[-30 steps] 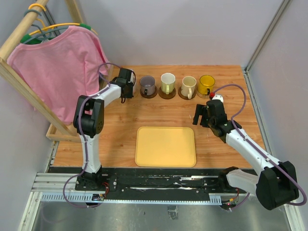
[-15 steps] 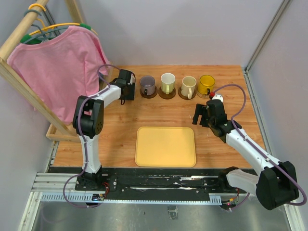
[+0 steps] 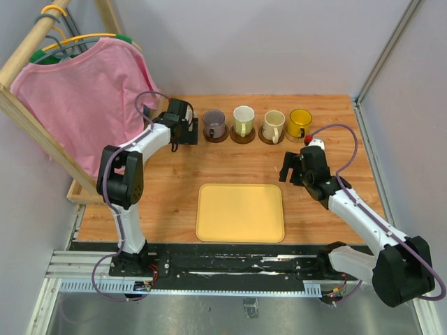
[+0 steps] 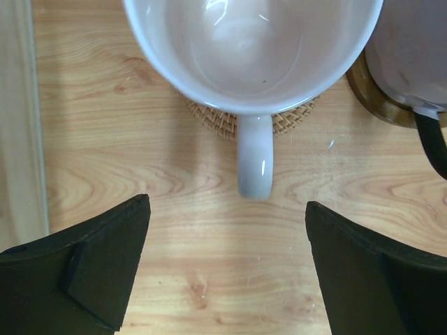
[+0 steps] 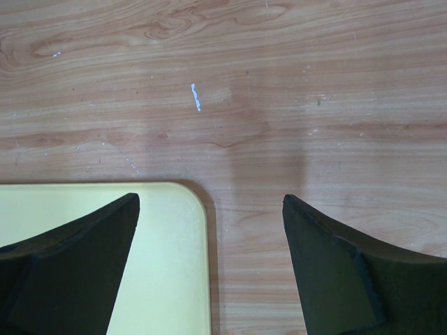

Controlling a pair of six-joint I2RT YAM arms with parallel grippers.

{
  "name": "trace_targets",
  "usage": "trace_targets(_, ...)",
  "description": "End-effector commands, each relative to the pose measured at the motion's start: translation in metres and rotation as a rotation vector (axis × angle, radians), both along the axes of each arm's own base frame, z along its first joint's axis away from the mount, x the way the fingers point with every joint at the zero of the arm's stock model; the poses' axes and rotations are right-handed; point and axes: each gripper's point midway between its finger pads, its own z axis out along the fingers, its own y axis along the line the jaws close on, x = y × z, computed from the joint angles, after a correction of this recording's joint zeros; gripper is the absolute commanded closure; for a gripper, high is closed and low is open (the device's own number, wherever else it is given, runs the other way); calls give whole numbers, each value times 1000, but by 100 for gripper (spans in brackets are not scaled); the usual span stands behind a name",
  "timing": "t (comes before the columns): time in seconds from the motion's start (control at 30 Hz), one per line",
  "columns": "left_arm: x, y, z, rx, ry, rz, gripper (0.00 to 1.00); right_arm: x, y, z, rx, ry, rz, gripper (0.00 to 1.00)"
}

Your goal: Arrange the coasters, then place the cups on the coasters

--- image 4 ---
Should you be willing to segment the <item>brown wooden coaster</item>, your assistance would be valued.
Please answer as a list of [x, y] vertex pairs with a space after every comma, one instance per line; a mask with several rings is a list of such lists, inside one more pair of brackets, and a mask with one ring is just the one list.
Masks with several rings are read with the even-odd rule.
[[346, 78], [356, 98], [375, 117], [395, 126], [416, 129], [411, 108], [384, 94], [373, 80], [367, 66], [365, 51], [360, 53], [346, 72]]

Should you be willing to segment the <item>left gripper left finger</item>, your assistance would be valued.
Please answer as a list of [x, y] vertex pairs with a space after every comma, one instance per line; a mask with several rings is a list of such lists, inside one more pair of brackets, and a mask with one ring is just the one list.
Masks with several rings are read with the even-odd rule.
[[114, 334], [149, 227], [149, 196], [1, 252], [2, 334]]

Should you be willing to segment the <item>woven rattan coaster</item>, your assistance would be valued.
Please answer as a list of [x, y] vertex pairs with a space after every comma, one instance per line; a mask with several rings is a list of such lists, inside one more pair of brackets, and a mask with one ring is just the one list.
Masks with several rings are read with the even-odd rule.
[[[274, 137], [279, 137], [296, 128], [305, 117], [314, 109], [319, 97], [310, 100], [292, 110], [274, 114], [272, 116], [272, 127]], [[237, 139], [237, 117], [234, 114], [215, 110], [184, 98], [186, 106], [194, 117], [200, 120], [207, 129], [214, 131], [225, 140], [235, 142]]]

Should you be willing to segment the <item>grey purple cup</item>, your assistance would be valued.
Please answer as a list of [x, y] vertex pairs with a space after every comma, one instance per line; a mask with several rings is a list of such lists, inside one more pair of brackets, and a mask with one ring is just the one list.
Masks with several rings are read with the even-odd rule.
[[425, 154], [445, 178], [446, 1], [384, 1], [365, 56], [378, 88], [414, 113]]

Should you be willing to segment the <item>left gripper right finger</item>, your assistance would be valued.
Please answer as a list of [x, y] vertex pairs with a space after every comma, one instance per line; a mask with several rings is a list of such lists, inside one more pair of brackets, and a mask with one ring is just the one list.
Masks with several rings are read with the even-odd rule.
[[333, 334], [445, 334], [446, 258], [308, 202], [307, 236]]

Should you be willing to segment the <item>pink white mug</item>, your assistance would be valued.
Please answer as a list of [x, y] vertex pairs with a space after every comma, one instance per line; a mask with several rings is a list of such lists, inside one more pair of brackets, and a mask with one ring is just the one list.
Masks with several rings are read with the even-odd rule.
[[274, 114], [330, 88], [371, 36], [381, 1], [125, 1], [145, 58], [187, 98], [237, 117], [241, 195], [270, 196]]

